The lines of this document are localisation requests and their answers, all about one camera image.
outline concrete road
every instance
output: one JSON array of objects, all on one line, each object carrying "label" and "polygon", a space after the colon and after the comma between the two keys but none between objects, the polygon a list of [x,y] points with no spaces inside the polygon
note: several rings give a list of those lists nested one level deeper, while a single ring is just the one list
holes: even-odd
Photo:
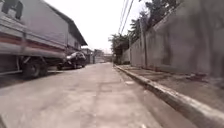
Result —
[{"label": "concrete road", "polygon": [[0,115],[7,128],[161,128],[129,84],[112,64],[64,71],[0,89]]}]

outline concrete wall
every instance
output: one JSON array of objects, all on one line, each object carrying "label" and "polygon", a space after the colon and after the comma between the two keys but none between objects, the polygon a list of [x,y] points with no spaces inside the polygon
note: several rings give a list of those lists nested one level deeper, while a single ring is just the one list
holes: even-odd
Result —
[{"label": "concrete wall", "polygon": [[85,54],[86,56],[86,63],[87,64],[94,64],[94,56],[91,54]]},{"label": "concrete wall", "polygon": [[124,51],[124,53],[121,56],[121,63],[127,63],[130,62],[130,49]]},{"label": "concrete wall", "polygon": [[97,64],[97,63],[104,62],[104,59],[103,59],[102,56],[95,56],[95,60],[94,61],[95,61],[94,63]]},{"label": "concrete wall", "polygon": [[135,67],[142,67],[142,60],[141,60],[141,41],[138,39],[134,44],[131,46],[131,65]]},{"label": "concrete wall", "polygon": [[143,40],[132,45],[132,65],[221,76],[224,75],[223,35],[223,0],[184,0],[146,33],[147,65],[142,57],[144,51],[140,50]]}]

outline green foliage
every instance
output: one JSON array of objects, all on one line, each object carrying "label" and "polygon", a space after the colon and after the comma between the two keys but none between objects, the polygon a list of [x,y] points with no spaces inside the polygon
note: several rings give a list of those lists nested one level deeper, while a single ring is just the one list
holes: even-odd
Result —
[{"label": "green foliage", "polygon": [[131,30],[128,31],[128,35],[132,38],[132,41],[135,41],[140,36],[140,21],[137,20],[131,20]]},{"label": "green foliage", "polygon": [[128,35],[113,34],[109,41],[112,42],[111,50],[115,53],[116,45],[119,45],[119,43],[128,43],[129,39]]},{"label": "green foliage", "polygon": [[148,20],[148,27],[151,28],[169,14],[170,10],[177,6],[177,3],[176,0],[152,0],[152,2],[146,2],[145,6],[151,13]]}]

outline white truck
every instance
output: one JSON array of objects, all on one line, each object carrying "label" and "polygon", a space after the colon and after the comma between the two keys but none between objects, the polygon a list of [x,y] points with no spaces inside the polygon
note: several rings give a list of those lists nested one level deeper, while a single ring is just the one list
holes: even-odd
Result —
[{"label": "white truck", "polygon": [[0,75],[45,75],[82,45],[75,23],[43,0],[0,0]]}]

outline truck tire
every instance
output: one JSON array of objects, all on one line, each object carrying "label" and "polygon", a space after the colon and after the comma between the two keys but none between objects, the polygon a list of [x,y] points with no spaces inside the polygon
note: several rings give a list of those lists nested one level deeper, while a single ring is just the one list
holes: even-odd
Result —
[{"label": "truck tire", "polygon": [[72,69],[77,69],[77,68],[78,68],[77,64],[75,62],[73,62],[72,63]]},{"label": "truck tire", "polygon": [[40,70],[41,66],[38,61],[30,61],[25,65],[23,75],[25,78],[37,78],[40,76]]},{"label": "truck tire", "polygon": [[60,70],[62,70],[62,68],[63,68],[63,66],[61,65],[61,64],[59,64],[58,66],[57,66],[57,69],[60,71]]},{"label": "truck tire", "polygon": [[41,63],[40,64],[40,76],[46,76],[47,75],[47,64]]}]

